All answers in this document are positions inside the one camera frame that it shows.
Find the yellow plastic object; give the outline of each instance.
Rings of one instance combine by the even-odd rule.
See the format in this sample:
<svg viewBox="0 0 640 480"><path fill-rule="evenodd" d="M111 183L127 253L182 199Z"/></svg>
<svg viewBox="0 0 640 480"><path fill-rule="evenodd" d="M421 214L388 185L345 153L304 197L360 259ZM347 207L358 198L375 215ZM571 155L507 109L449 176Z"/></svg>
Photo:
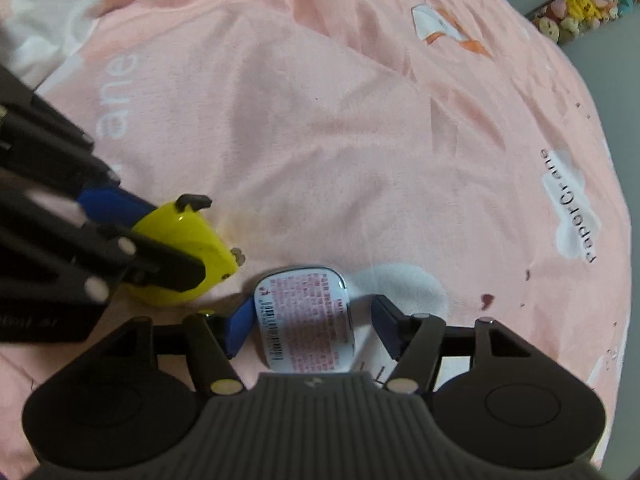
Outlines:
<svg viewBox="0 0 640 480"><path fill-rule="evenodd" d="M146 303L173 306L195 300L238 270L236 257L190 205L180 211L174 202L164 204L134 225L133 231L201 259L206 270L200 285L185 292L155 285L129 285L131 293Z"/></svg>

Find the pink blanket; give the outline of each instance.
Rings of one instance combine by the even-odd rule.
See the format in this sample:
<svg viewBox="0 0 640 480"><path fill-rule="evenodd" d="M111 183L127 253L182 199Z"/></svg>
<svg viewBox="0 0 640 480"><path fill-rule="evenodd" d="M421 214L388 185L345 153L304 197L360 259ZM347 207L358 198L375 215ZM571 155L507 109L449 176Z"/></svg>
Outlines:
<svg viewBox="0 0 640 480"><path fill-rule="evenodd" d="M424 3L487 55L446 35L421 41L412 8ZM31 7L2 7L27 37ZM69 8L50 56L31 59L24 40L13 67L32 84L57 68L40 91L95 137L126 189L157 204L212 197L210 222L247 263L200 304L277 267L333 267L356 300L353 366L374 373L388 367L358 298L386 294L449 324L494 316L600 395L601 458L629 316L628 213L582 79L505 0ZM2 345L0 471L14 480L36 465L20 426L31 389L130 316L170 322L185 309L122 292L86 344ZM249 384L266 369L257 345L234 360Z"/></svg>

